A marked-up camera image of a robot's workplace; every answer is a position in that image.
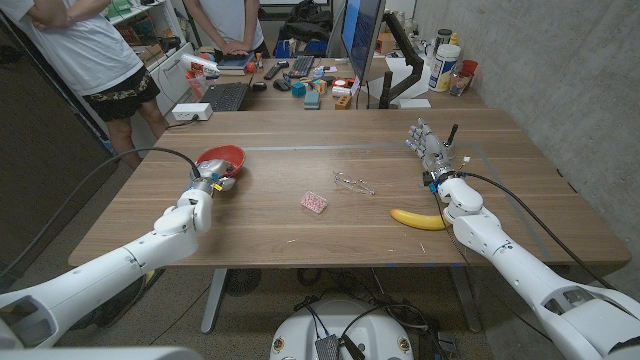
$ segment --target metal table leg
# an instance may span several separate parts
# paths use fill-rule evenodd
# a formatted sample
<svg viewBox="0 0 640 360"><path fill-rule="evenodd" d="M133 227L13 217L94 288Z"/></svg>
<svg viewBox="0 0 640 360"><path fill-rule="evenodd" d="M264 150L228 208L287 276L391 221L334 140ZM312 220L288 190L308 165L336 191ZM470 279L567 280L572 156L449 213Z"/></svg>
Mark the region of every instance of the metal table leg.
<svg viewBox="0 0 640 360"><path fill-rule="evenodd" d="M476 304L473 301L471 295L471 287L469 287L469 278L463 267L450 267L449 274L451 274L451 280L453 286L456 288L458 298L460 299L460 305L462 306L462 312L467 319L467 326L473 333L479 333L482 330L480 325L480 318L478 317L478 310Z"/></svg>
<svg viewBox="0 0 640 360"><path fill-rule="evenodd" d="M224 290L226 277L227 269L215 269L213 271L211 288L209 288L209 298L207 299L207 306L204 308L202 324L200 325L200 331L202 331L203 334L209 334L213 331L213 325L215 324L218 308L222 300L222 290Z"/></svg>

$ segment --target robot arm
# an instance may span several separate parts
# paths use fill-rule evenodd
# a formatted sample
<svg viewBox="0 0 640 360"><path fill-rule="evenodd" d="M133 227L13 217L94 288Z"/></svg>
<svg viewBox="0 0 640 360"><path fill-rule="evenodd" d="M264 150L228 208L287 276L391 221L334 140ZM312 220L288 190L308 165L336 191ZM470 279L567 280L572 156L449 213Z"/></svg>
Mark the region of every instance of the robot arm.
<svg viewBox="0 0 640 360"><path fill-rule="evenodd" d="M419 125L412 127L407 145L422 159L431 189L448 203L443 213L455 237L495 266L560 351L569 359L603 359L627 351L639 358L640 304L615 290L566 280L518 245L483 206L482 196L457 176L447 147L422 119Z"/></svg>
<svg viewBox="0 0 640 360"><path fill-rule="evenodd" d="M0 349L51 347L80 318L145 273L193 254L211 227L211 178L192 186L153 231L40 285L0 295Z"/></svg>

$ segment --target pink package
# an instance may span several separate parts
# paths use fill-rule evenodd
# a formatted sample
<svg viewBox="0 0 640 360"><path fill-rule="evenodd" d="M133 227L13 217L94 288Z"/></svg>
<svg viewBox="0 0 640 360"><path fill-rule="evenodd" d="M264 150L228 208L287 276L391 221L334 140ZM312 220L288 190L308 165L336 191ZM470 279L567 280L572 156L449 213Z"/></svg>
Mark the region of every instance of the pink package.
<svg viewBox="0 0 640 360"><path fill-rule="evenodd" d="M325 207L327 207L328 201L327 199L318 196L311 191L307 191L306 194L300 199L300 204L306 207L307 209L315 212L316 214L320 214Z"/></svg>

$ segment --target white t-shirt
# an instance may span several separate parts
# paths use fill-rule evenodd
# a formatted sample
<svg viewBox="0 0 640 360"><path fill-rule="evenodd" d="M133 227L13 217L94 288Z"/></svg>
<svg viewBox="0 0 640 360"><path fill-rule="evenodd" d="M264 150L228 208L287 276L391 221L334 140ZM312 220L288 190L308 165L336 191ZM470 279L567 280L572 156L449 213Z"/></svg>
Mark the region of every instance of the white t-shirt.
<svg viewBox="0 0 640 360"><path fill-rule="evenodd" d="M243 0L200 0L205 14L226 42L244 41L244 1ZM260 21L256 25L251 50L255 50L264 41Z"/></svg>
<svg viewBox="0 0 640 360"><path fill-rule="evenodd" d="M67 8L77 0L62 0ZM143 63L120 33L98 14L66 29L40 31L27 15L33 0L0 0L0 9L24 31L65 83L80 95L99 93L138 71Z"/></svg>

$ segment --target red bowl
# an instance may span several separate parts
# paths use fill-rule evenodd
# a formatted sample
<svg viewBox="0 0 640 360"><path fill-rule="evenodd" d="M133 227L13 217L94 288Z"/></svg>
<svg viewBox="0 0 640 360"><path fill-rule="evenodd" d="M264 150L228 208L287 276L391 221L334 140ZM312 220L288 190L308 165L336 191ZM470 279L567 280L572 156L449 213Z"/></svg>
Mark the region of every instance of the red bowl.
<svg viewBox="0 0 640 360"><path fill-rule="evenodd" d="M242 148L235 145L220 145L213 147L198 156L196 163L201 163L209 160L226 160L233 165L233 171L227 174L228 177L235 177L238 175L244 164L246 155Z"/></svg>

